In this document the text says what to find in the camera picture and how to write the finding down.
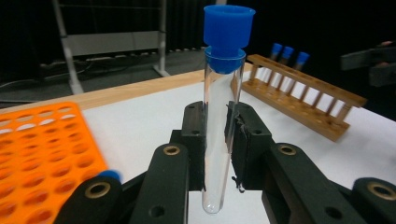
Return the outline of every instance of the glass test tube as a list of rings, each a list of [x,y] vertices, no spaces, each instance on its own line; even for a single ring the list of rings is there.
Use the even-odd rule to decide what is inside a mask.
[[[293,68],[297,71],[301,71],[303,69],[303,66],[304,66],[306,60],[308,60],[308,58],[309,58],[309,54],[307,54],[305,52],[300,52],[297,57],[297,62]],[[292,79],[289,83],[289,86],[286,88],[286,94],[288,96],[290,96],[292,94],[295,85],[296,85],[296,80]]]
[[[242,84],[255,11],[248,7],[214,5],[204,8],[205,49],[205,188],[202,205],[211,215],[224,201],[231,152],[233,117]]]
[[[277,55],[279,55],[279,52],[282,50],[282,45],[278,43],[274,43],[272,49],[271,49],[271,55],[269,57],[270,60],[276,62]],[[262,74],[262,81],[265,82],[265,77],[267,76],[268,73],[271,73],[271,70],[269,68],[265,68]]]
[[[227,74],[217,73],[208,61],[213,58],[205,51],[205,114],[206,114],[206,152],[205,152],[205,190],[203,191],[203,208],[208,214],[220,211],[224,201],[228,169],[233,148],[233,119],[235,106],[241,91],[243,64],[242,57],[225,60],[241,64]]]
[[[279,63],[281,64],[288,64],[290,55],[293,53],[294,49],[291,47],[285,47],[283,52],[282,52],[282,56],[279,60]],[[268,77],[268,82],[267,82],[267,86],[271,85],[272,79],[275,76],[275,71],[271,71],[270,76]]]

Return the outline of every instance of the blue test tube cap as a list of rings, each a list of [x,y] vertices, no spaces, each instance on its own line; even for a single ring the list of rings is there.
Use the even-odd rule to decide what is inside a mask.
[[[282,50],[282,45],[280,45],[278,43],[274,43],[271,53],[278,54],[281,50]]]
[[[114,170],[105,170],[99,173],[97,176],[107,176],[107,177],[112,177],[114,179],[117,179],[118,181],[121,180],[120,174],[117,171]]]
[[[241,63],[225,62],[223,59],[237,60],[245,57],[241,48],[248,45],[256,11],[249,7],[231,5],[207,6],[204,11],[204,42],[209,46],[205,54],[212,58],[208,63],[216,72],[228,74]]]
[[[289,59],[291,54],[294,52],[294,49],[291,47],[285,47],[282,53],[282,58]]]
[[[306,60],[308,60],[308,58],[309,58],[309,54],[307,54],[305,52],[300,52],[297,57],[297,63],[304,64],[306,62]]]

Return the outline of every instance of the orange rack hole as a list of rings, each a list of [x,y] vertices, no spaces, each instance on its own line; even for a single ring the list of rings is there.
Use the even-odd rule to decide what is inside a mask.
[[[0,115],[0,223],[52,223],[74,189],[106,169],[76,104]]]

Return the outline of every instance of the cable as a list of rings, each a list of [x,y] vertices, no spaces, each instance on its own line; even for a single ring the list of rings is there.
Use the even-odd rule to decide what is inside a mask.
[[[104,70],[103,71],[93,71],[93,72],[85,72],[84,74],[82,74],[83,76],[81,76],[82,80],[88,80],[91,77],[98,77],[98,76],[103,76],[106,75],[108,73],[117,73],[117,72],[121,72],[124,70],[127,70],[128,68],[132,67],[132,66],[136,66],[138,64],[140,64],[143,61],[142,57],[139,57],[138,60],[136,60],[136,62],[128,62],[127,65],[121,65],[121,64],[110,64],[110,63],[95,63],[95,66],[98,67],[102,67]]]
[[[88,71],[93,66],[93,64],[94,64],[94,62],[90,61],[90,63],[84,69],[82,69],[80,71],[77,71],[77,74],[84,73],[84,72]],[[54,78],[54,77],[66,76],[66,75],[69,75],[69,74],[70,73],[66,72],[66,73],[61,73],[61,74],[56,74],[56,75],[50,75],[48,77],[45,77],[44,79],[47,80],[47,79],[51,79],[51,78]]]
[[[23,79],[23,80],[11,81],[11,82],[7,82],[7,83],[1,85],[0,89],[4,88],[4,87],[7,87],[7,86],[10,86],[10,85],[13,85],[13,84],[18,84],[18,83],[21,83],[21,82],[38,82],[38,81],[35,80],[35,79]]]
[[[31,104],[38,101],[23,101],[23,100],[0,100],[0,104]]]

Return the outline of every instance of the table surface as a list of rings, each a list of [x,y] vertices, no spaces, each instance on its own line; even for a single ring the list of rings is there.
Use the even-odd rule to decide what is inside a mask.
[[[184,107],[202,101],[203,81],[204,72],[196,71],[15,106],[0,114],[55,102],[78,103],[109,168],[120,171],[126,182],[145,172],[155,148],[181,128]],[[243,91],[241,101],[253,106],[276,142],[302,148],[330,180],[347,188],[366,176],[396,184],[396,122],[353,108],[346,117],[350,128],[334,143]],[[231,168],[224,207],[216,216],[205,214],[200,192],[190,192],[189,223],[269,223],[261,193],[239,193],[232,175]]]

